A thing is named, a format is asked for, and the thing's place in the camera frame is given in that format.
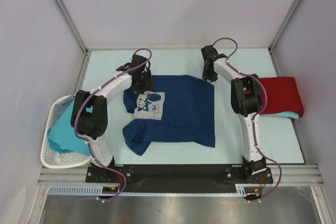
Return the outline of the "navy blue t shirt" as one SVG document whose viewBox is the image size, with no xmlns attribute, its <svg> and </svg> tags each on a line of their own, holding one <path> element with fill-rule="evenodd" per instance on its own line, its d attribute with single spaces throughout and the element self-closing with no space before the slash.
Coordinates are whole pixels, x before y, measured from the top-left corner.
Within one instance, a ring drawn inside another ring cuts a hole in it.
<svg viewBox="0 0 336 224">
<path fill-rule="evenodd" d="M 215 147 L 214 86 L 199 78 L 153 76 L 154 90 L 129 88 L 123 103 L 132 121 L 123 128 L 128 148 L 143 155 L 151 143 L 188 143 Z"/>
</svg>

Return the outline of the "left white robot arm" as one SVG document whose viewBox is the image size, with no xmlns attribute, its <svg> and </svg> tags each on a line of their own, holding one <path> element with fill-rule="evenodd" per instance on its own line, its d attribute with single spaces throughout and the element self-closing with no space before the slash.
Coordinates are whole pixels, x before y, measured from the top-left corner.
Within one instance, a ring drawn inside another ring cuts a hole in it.
<svg viewBox="0 0 336 224">
<path fill-rule="evenodd" d="M 85 141 L 92 162 L 99 166 L 97 174 L 105 182 L 112 181 L 116 175 L 116 169 L 110 165 L 113 155 L 105 137 L 109 103 L 130 87 L 141 94 L 154 88 L 150 72 L 152 52 L 147 49 L 150 55 L 146 58 L 137 54 L 142 50 L 136 50 L 131 61 L 118 67 L 113 77 L 102 85 L 75 94 L 70 124 L 75 136 Z"/>
</svg>

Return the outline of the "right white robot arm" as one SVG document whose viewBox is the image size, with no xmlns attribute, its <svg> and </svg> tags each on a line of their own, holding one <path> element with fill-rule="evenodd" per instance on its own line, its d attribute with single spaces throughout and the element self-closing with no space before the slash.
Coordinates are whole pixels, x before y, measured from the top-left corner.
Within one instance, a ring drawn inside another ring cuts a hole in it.
<svg viewBox="0 0 336 224">
<path fill-rule="evenodd" d="M 263 105 L 259 78 L 256 74 L 237 70 L 213 45 L 203 47 L 201 53 L 204 60 L 202 79 L 215 82 L 221 76 L 230 84 L 231 107 L 238 115 L 243 133 L 242 176 L 245 181 L 254 183 L 267 168 L 266 159 L 259 151 L 258 113 Z"/>
</svg>

